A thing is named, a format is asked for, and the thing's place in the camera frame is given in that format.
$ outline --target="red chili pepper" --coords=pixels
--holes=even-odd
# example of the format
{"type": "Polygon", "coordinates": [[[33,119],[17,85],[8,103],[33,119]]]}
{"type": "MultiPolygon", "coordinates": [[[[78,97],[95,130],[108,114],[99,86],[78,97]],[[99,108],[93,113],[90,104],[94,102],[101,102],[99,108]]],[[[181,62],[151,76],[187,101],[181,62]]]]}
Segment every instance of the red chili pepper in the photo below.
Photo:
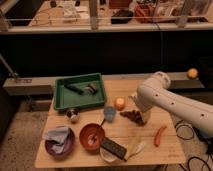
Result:
{"type": "Polygon", "coordinates": [[[155,140],[154,140],[154,145],[155,145],[156,147],[159,147],[161,135],[162,135],[163,131],[164,131],[166,128],[167,128],[167,126],[164,125],[164,126],[160,127],[160,129],[158,129],[158,132],[157,132],[157,134],[155,135],[155,140]]]}

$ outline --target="wooden table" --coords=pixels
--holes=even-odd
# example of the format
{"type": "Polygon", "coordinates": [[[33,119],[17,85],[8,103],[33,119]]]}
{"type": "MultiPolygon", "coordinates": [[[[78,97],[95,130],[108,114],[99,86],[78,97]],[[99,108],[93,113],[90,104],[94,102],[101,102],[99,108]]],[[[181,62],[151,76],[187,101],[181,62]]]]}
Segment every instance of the wooden table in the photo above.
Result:
{"type": "MultiPolygon", "coordinates": [[[[112,105],[116,97],[126,99],[125,110],[137,109],[135,104],[128,95],[135,92],[137,86],[141,83],[138,79],[120,79],[105,80],[104,86],[108,98],[107,104],[112,105]]],[[[62,114],[58,114],[51,105],[47,122],[44,127],[46,132],[60,125],[67,125],[72,128],[76,136],[75,147],[72,153],[64,160],[56,160],[52,158],[44,148],[44,140],[41,140],[35,161],[36,168],[73,168],[73,167],[101,167],[111,166],[106,163],[99,154],[90,154],[81,146],[79,142],[79,133],[81,128],[88,123],[100,124],[103,119],[103,108],[80,112],[80,120],[77,124],[71,124],[70,120],[62,114]]],[[[127,162],[117,160],[114,166],[128,165],[156,165],[156,164],[176,164],[184,163],[185,156],[169,113],[158,108],[151,109],[151,118],[145,126],[137,126],[127,118],[120,116],[119,112],[113,123],[105,123],[103,125],[106,136],[117,143],[127,147],[128,143],[135,136],[142,136],[147,142],[142,152],[130,158],[127,162]],[[166,124],[167,129],[163,132],[160,147],[153,145],[154,136],[157,130],[166,124]]]]}

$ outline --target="wall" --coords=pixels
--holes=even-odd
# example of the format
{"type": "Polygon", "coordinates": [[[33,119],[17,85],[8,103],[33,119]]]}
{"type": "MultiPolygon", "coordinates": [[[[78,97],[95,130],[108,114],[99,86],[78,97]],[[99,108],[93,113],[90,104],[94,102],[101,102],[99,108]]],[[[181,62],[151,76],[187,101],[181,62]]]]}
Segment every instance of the wall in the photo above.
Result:
{"type": "Polygon", "coordinates": [[[211,30],[160,33],[0,35],[0,52],[21,76],[177,72],[213,56],[211,30]]]}

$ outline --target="yellow object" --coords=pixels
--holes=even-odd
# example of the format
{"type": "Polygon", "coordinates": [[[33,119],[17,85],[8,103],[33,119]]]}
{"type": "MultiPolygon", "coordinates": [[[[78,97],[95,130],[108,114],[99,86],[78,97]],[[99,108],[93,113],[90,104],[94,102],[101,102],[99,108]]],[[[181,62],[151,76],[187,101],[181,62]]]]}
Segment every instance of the yellow object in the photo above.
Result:
{"type": "Polygon", "coordinates": [[[187,77],[190,79],[195,79],[198,76],[198,71],[195,68],[191,68],[187,72],[187,77]]]}

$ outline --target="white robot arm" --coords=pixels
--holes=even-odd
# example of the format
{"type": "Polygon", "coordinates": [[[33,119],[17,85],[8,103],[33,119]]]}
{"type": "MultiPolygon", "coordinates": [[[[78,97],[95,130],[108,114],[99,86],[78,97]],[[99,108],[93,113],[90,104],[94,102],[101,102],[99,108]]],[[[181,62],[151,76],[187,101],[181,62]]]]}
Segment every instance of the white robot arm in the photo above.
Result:
{"type": "Polygon", "coordinates": [[[137,89],[134,100],[138,108],[147,112],[153,106],[159,106],[213,137],[213,106],[166,90],[170,84],[171,80],[166,73],[154,73],[137,89]]]}

